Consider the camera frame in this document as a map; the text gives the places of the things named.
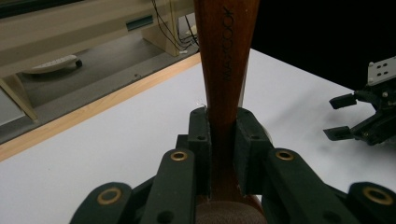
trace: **table surface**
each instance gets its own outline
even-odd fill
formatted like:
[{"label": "table surface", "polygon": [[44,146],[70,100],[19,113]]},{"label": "table surface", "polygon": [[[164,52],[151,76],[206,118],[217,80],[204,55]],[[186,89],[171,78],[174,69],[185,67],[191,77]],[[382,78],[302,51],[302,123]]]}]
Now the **table surface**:
[{"label": "table surface", "polygon": [[[275,147],[298,152],[326,183],[342,191],[370,181],[396,191],[396,146],[328,140],[323,129],[353,127],[374,114],[365,103],[333,110],[352,93],[252,50],[243,107]],[[190,112],[205,104],[197,64],[161,84],[0,162],[0,223],[68,223],[85,197],[108,182],[136,187],[153,177]]]}]

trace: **wooden handle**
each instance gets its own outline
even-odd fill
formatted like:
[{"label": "wooden handle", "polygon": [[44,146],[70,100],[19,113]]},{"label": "wooden handle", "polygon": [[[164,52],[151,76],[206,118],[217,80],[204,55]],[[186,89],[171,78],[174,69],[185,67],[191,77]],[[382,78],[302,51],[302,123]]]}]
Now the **wooden handle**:
[{"label": "wooden handle", "polygon": [[241,195],[233,169],[233,128],[259,0],[194,0],[194,6],[213,149],[207,202],[243,203],[261,211],[257,198]]}]

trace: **hole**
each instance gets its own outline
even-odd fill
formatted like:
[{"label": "hole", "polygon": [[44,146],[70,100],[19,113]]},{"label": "hole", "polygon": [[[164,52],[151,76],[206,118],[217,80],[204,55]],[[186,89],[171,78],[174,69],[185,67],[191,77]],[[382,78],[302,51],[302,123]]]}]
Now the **hole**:
[{"label": "hole", "polygon": [[157,216],[157,221],[159,223],[171,223],[173,219],[174,219],[174,215],[172,212],[169,212],[169,211],[161,212]]},{"label": "hole", "polygon": [[97,202],[101,205],[112,204],[119,200],[121,194],[121,190],[118,188],[106,189],[98,195]]},{"label": "hole", "polygon": [[294,160],[293,154],[285,150],[279,150],[276,152],[276,156],[280,158],[282,161],[292,161]]},{"label": "hole", "polygon": [[182,152],[182,151],[177,151],[177,152],[174,152],[174,153],[172,153],[172,155],[171,155],[171,159],[173,160],[173,161],[184,161],[184,160],[186,160],[187,159],[187,153],[185,153],[185,152]]},{"label": "hole", "polygon": [[382,189],[365,187],[363,189],[363,194],[364,196],[366,196],[366,198],[370,199],[372,202],[383,205],[393,204],[393,198]]},{"label": "hole", "polygon": [[332,211],[324,211],[323,212],[323,217],[326,219],[328,223],[340,223],[341,218],[338,216],[336,213]]}]

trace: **wooden bat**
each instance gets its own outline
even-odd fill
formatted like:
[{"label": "wooden bat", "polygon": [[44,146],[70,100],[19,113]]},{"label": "wooden bat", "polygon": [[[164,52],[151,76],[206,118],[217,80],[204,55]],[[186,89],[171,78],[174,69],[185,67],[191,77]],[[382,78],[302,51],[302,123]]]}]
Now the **wooden bat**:
[{"label": "wooden bat", "polygon": [[194,0],[212,138],[211,196],[198,200],[197,223],[265,223],[257,198],[241,195],[233,168],[233,129],[259,1]]}]

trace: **floor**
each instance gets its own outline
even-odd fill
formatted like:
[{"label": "floor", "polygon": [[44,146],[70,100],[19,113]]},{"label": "floor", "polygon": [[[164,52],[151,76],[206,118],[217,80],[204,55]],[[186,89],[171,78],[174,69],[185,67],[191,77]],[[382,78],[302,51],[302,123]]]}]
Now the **floor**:
[{"label": "floor", "polygon": [[196,45],[186,53],[171,56],[132,32],[76,55],[80,68],[70,65],[44,75],[18,74],[37,113],[38,120],[27,116],[0,126],[0,144],[89,104],[126,85],[149,76],[198,51]]}]

